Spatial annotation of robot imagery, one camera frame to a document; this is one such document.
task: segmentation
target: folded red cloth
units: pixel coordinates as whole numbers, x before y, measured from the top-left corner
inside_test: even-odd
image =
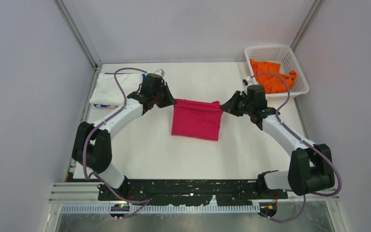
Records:
[[[218,141],[221,116],[220,102],[213,103],[176,99],[172,135]]]

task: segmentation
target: orange garment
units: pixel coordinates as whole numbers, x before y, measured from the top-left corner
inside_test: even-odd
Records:
[[[274,73],[285,80],[289,88],[292,88],[297,79],[297,72],[292,70],[289,72],[289,77],[287,75],[279,73],[280,64],[271,63],[268,61],[255,61],[250,59],[252,70],[254,74],[258,73]],[[272,75],[259,75],[256,80],[265,89],[265,93],[286,93],[286,86],[282,83],[280,79]]]

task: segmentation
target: white wall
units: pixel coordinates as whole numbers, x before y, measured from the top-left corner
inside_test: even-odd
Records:
[[[311,139],[332,149],[353,230],[371,231],[371,1],[326,0],[296,50]]]
[[[290,45],[313,0],[65,0],[103,63],[243,61]]]
[[[92,70],[55,3],[0,0],[0,232],[36,232]]]

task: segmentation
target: white basket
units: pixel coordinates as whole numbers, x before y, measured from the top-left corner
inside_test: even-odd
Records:
[[[245,57],[247,58],[251,75],[254,75],[254,72],[252,71],[251,63],[249,61],[250,59],[254,59],[255,61],[280,63],[280,73],[287,75],[287,73],[292,70],[297,72],[297,79],[291,89],[290,95],[295,97],[309,92],[309,85],[306,82],[305,76],[303,75],[294,52],[290,47],[279,44],[248,47],[245,49]],[[266,94],[266,96],[267,98],[286,97],[287,93],[270,93]]]

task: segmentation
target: white cloth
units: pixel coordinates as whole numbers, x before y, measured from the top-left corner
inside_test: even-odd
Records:
[[[143,81],[141,73],[118,74],[117,80],[124,90],[125,95],[136,91]],[[124,103],[123,95],[114,80],[113,74],[100,73],[95,90],[89,101],[91,104],[118,106]]]

